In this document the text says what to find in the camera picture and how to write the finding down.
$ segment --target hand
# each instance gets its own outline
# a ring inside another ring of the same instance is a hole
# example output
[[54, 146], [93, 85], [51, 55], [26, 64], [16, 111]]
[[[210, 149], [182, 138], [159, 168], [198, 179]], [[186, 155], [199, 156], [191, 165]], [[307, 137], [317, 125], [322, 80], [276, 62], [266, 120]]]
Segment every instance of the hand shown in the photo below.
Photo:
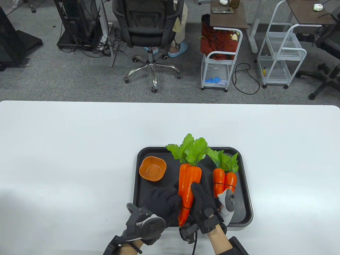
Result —
[[223, 222], [215, 200], [209, 196], [198, 183], [191, 185], [192, 193], [195, 197], [191, 214], [194, 216], [198, 227], [203, 234], [209, 233], [215, 226]]
[[142, 206], [165, 220], [166, 227], [178, 221], [182, 198], [175, 188], [156, 188], [149, 192]]

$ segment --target orange bowl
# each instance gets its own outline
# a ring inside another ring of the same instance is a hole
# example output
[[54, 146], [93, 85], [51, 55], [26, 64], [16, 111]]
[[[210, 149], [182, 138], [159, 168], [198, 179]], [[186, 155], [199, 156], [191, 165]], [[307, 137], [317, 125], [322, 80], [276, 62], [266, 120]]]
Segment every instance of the orange bowl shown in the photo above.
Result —
[[139, 167], [139, 174], [144, 179], [156, 182], [163, 178], [166, 169], [167, 164], [163, 159], [150, 156], [143, 160]]

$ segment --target chrome chair base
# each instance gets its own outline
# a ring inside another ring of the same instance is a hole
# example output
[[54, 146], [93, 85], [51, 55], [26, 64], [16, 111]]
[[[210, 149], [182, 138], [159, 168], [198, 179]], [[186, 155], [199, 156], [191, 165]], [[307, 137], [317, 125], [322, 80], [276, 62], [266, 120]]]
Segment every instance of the chrome chair base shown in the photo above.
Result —
[[133, 55], [132, 56], [132, 60], [133, 62], [137, 63], [137, 62], [142, 62], [144, 63], [144, 65], [134, 68], [132, 70], [130, 70], [125, 76], [124, 76], [124, 82], [125, 83], [129, 83], [129, 77], [130, 75], [132, 75], [133, 73], [142, 70], [144, 68], [149, 68], [151, 70], [151, 76], [152, 76], [152, 83], [153, 86], [151, 87], [151, 92], [152, 93], [156, 93], [158, 90], [158, 84], [157, 84], [157, 77], [156, 77], [156, 71], [155, 71], [155, 66], [163, 66], [163, 67], [167, 67], [167, 68], [171, 68], [174, 69], [177, 73], [176, 73], [176, 78], [180, 79], [181, 78], [181, 71], [174, 65], [166, 65], [166, 64], [162, 64], [162, 63], [157, 63], [157, 59], [159, 59], [160, 57], [162, 57], [164, 60], [168, 59], [168, 56], [164, 55], [163, 53], [158, 53], [155, 57], [152, 54], [152, 49], [151, 47], [149, 47], [148, 50], [148, 60], [142, 58], [139, 55]]

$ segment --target slipper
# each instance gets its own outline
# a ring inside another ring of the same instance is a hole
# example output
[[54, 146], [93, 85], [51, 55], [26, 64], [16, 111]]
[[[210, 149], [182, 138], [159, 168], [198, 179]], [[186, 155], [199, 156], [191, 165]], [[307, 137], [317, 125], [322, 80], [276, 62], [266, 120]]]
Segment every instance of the slipper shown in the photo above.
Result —
[[158, 51], [158, 48], [156, 47], [156, 49], [152, 51], [152, 54], [156, 55], [156, 54], [158, 54], [158, 52], [159, 52], [159, 51]]
[[168, 52], [168, 56], [169, 56], [169, 57], [177, 57], [177, 56], [179, 56], [179, 55], [181, 55], [181, 54], [183, 54], [184, 52], [187, 51], [188, 45], [187, 45], [186, 43], [181, 42], [180, 45], [181, 45], [181, 49], [180, 49], [179, 52], [176, 52], [176, 53], [170, 53], [170, 52]]

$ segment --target artificial carrot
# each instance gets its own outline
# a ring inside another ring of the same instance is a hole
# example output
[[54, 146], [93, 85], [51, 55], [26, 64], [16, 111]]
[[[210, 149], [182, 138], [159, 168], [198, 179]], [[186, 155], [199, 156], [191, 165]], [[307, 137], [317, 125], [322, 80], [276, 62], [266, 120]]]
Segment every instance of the artificial carrot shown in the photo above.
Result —
[[184, 178], [184, 185], [181, 183], [181, 177], [179, 181], [179, 187], [183, 185], [183, 194], [179, 195], [182, 197], [182, 209], [180, 215], [178, 216], [178, 225], [182, 227], [186, 222], [190, 209], [193, 203], [193, 193], [191, 191], [191, 185], [196, 182], [200, 183], [202, 177], [202, 170], [199, 167], [190, 166], [187, 170], [187, 174]]
[[224, 177], [224, 190], [231, 189], [235, 193], [237, 175], [233, 172], [227, 173]]
[[190, 167], [190, 164], [185, 163], [181, 164], [180, 167], [180, 178], [178, 180], [178, 194], [183, 197], [184, 193], [184, 184], [185, 184], [185, 177], [187, 176], [188, 168]]
[[214, 196], [217, 198], [218, 194], [224, 191], [224, 178], [225, 174], [222, 168], [216, 168], [212, 173], [212, 179], [214, 182]]

